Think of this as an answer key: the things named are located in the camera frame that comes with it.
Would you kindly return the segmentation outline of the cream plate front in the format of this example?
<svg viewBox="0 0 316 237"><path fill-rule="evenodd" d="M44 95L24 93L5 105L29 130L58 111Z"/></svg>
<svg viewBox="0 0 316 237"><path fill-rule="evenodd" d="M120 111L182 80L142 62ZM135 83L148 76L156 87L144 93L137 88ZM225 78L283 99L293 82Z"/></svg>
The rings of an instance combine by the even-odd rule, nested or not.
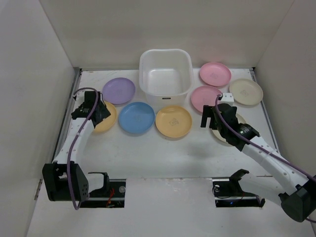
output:
<svg viewBox="0 0 316 237"><path fill-rule="evenodd" d="M240 114L236 114L236 117L238 119L239 123L246 123L245 119L240 115ZM230 146L230 144L220 135L218 130L211 130L213 135L222 143Z"/></svg>

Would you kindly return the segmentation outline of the cream plate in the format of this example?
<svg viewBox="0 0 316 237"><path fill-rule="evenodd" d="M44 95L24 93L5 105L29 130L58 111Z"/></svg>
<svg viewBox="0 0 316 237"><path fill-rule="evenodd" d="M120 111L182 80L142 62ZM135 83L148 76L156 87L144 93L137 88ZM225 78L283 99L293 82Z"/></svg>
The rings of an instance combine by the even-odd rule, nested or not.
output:
<svg viewBox="0 0 316 237"><path fill-rule="evenodd" d="M240 114L236 114L236 117L238 119L239 123L246 123L245 119L240 115ZM222 143L230 146L230 144L220 135L218 130L211 130L213 135Z"/></svg>
<svg viewBox="0 0 316 237"><path fill-rule="evenodd" d="M255 106L263 99L262 88L249 79L237 79L230 83L229 92L234 100L246 106Z"/></svg>

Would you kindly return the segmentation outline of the yellow plate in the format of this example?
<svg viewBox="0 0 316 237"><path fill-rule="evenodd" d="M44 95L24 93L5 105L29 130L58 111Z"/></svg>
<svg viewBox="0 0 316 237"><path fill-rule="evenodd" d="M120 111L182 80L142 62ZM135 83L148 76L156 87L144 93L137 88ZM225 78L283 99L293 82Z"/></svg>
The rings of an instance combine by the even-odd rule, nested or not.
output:
<svg viewBox="0 0 316 237"><path fill-rule="evenodd" d="M104 119L101 123L96 125L96 127L93 130L93 133L103 133L108 131L110 128L113 127L113 125L116 123L117 120L117 110L115 106L107 101L105 101L105 105L111 115Z"/></svg>
<svg viewBox="0 0 316 237"><path fill-rule="evenodd" d="M155 124L162 135L178 139L190 132L193 120L185 108L171 105L162 108L157 113Z"/></svg>

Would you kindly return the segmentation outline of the pink plate front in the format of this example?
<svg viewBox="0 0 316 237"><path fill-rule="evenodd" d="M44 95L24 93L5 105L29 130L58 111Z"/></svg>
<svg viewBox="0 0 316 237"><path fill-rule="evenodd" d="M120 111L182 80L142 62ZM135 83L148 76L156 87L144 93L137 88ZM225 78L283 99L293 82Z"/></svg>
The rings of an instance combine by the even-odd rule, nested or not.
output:
<svg viewBox="0 0 316 237"><path fill-rule="evenodd" d="M204 105L215 106L215 100L219 94L222 94L222 92L215 87L200 86L192 92L191 103L197 111L202 113Z"/></svg>

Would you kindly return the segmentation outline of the pink plate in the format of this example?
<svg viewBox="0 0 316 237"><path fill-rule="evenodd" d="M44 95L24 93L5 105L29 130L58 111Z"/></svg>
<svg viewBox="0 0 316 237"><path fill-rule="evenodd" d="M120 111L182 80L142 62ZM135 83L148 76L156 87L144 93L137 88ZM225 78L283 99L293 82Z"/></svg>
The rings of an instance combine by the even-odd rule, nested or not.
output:
<svg viewBox="0 0 316 237"><path fill-rule="evenodd" d="M204 64L199 71L199 76L204 83L215 87L228 84L232 78L229 68L217 62Z"/></svg>
<svg viewBox="0 0 316 237"><path fill-rule="evenodd" d="M215 106L215 100L219 94L222 94L222 92L215 87L200 86L192 92L191 103L197 111L202 113L204 105Z"/></svg>

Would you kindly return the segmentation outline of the purple plate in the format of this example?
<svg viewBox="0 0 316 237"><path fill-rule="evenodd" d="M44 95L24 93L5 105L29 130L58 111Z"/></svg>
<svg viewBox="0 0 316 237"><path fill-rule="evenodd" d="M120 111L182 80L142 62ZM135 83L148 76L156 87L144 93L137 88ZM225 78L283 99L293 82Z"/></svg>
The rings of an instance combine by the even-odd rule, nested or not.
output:
<svg viewBox="0 0 316 237"><path fill-rule="evenodd" d="M102 94L104 101L120 105L129 102L135 91L135 84L130 79L114 78L103 86Z"/></svg>

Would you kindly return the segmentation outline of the cream plate back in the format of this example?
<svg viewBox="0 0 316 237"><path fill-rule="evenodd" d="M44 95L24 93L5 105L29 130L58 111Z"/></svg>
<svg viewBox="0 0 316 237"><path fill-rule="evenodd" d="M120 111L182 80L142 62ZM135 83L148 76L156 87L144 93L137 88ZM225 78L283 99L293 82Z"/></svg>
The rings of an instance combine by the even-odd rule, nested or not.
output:
<svg viewBox="0 0 316 237"><path fill-rule="evenodd" d="M230 83L229 92L234 100L246 106L255 106L263 99L262 88L249 79L237 79Z"/></svg>

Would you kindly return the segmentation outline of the blue plate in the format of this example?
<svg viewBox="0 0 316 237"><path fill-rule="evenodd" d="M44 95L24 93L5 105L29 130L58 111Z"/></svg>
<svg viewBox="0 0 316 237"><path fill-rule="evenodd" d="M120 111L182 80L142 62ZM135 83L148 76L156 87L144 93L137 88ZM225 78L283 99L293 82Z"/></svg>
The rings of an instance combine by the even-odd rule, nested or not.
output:
<svg viewBox="0 0 316 237"><path fill-rule="evenodd" d="M144 102L133 102L126 105L120 112L120 127L131 134L143 134L154 124L156 114L153 108Z"/></svg>

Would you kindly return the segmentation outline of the pink plate back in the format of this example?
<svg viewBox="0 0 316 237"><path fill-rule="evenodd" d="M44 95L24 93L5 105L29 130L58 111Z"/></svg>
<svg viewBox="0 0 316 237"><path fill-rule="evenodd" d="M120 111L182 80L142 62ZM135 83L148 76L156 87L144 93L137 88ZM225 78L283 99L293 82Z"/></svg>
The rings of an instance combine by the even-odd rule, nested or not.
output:
<svg viewBox="0 0 316 237"><path fill-rule="evenodd" d="M232 78L229 68L217 62L204 64L199 71L199 76L204 83L215 87L228 84Z"/></svg>

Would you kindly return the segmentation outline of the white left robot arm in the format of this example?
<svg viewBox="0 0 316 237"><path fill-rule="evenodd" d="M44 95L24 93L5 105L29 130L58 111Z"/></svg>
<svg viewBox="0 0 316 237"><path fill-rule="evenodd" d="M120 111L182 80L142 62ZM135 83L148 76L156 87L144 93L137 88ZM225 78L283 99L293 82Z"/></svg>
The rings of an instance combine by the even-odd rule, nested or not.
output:
<svg viewBox="0 0 316 237"><path fill-rule="evenodd" d="M42 169L50 201L84 202L93 191L104 196L111 183L106 172L84 173L80 167L86 143L95 127L111 113L101 99L101 92L91 87L81 89L83 102L71 113L70 128L59 154Z"/></svg>

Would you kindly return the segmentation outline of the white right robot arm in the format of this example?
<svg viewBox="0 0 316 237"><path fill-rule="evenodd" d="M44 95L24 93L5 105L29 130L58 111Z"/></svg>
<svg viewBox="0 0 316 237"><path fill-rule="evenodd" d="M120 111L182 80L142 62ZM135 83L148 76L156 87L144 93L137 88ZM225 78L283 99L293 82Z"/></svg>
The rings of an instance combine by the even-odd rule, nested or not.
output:
<svg viewBox="0 0 316 237"><path fill-rule="evenodd" d="M222 138L240 152L256 161L276 180L276 184L259 181L249 171L240 169L230 176L229 190L234 195L243 192L262 196L279 205L296 222L308 220L316 209L316 178L283 158L247 123L236 117L237 108L223 103L205 105L201 127L219 131Z"/></svg>

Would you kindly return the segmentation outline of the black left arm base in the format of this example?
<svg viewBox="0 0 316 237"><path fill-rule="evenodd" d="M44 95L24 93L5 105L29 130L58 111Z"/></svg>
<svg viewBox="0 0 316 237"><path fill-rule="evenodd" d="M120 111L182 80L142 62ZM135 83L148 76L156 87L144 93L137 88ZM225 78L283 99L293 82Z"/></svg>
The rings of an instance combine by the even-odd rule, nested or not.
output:
<svg viewBox="0 0 316 237"><path fill-rule="evenodd" d="M126 179L111 179L109 190L94 190L80 208L124 208Z"/></svg>

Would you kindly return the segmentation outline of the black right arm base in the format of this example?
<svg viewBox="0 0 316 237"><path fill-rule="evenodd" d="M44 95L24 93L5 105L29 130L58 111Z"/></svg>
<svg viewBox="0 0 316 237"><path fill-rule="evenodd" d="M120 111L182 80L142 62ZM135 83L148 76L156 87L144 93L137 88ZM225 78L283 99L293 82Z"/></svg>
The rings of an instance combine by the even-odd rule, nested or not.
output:
<svg viewBox="0 0 316 237"><path fill-rule="evenodd" d="M242 191L229 178L214 178L212 185L212 193L217 208L262 208L266 203L264 198Z"/></svg>

